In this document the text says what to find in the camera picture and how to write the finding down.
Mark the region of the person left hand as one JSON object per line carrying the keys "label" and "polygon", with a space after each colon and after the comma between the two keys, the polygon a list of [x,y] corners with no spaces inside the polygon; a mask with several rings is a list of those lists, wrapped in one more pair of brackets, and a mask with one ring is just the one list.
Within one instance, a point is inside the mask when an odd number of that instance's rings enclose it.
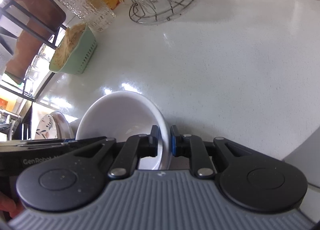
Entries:
{"label": "person left hand", "polygon": [[0,193],[0,209],[3,212],[8,212],[11,218],[18,216],[18,214],[24,211],[21,201],[16,203],[13,199],[7,197],[3,193]]}

